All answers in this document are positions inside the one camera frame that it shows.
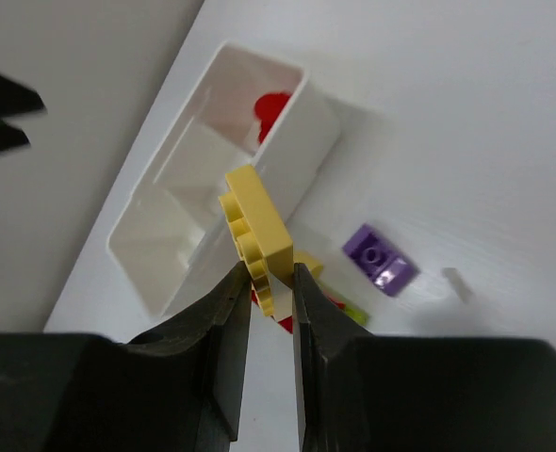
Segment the yellow lego brick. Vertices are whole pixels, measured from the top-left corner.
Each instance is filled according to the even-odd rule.
[[[295,251],[293,258],[296,263],[305,264],[315,279],[319,278],[324,269],[324,264],[307,251]]]
[[[251,165],[225,175],[230,191],[220,204],[238,256],[253,279],[253,290],[264,315],[273,315],[269,275],[292,286],[293,241]]]

